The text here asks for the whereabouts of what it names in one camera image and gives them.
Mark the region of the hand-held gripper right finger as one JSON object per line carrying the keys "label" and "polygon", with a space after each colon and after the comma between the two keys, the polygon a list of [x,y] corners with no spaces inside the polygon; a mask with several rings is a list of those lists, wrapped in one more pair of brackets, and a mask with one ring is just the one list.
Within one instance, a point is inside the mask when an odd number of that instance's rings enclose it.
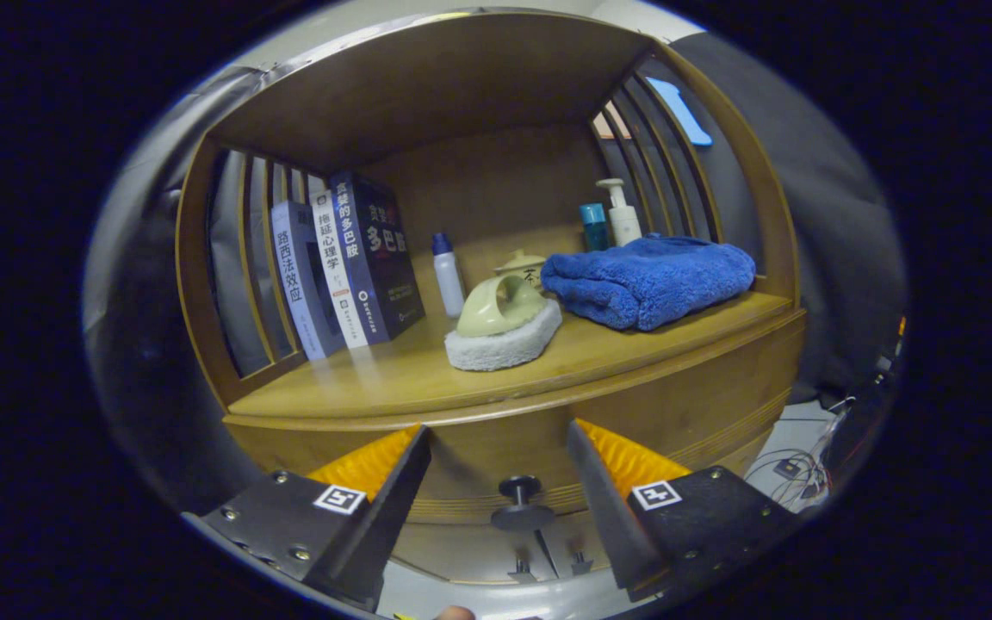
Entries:
{"label": "hand-held gripper right finger", "polygon": [[691,598],[774,549],[803,520],[728,468],[692,470],[589,421],[567,451],[629,599]]}

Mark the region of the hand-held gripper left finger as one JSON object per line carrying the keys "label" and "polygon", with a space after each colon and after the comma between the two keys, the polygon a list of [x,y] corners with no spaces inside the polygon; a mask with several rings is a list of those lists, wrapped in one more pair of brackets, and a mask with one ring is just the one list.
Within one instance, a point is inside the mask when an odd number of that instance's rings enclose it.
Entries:
{"label": "hand-held gripper left finger", "polygon": [[279,468],[192,515],[190,527],[295,595],[373,612],[431,462],[430,440],[415,424],[310,474]]}

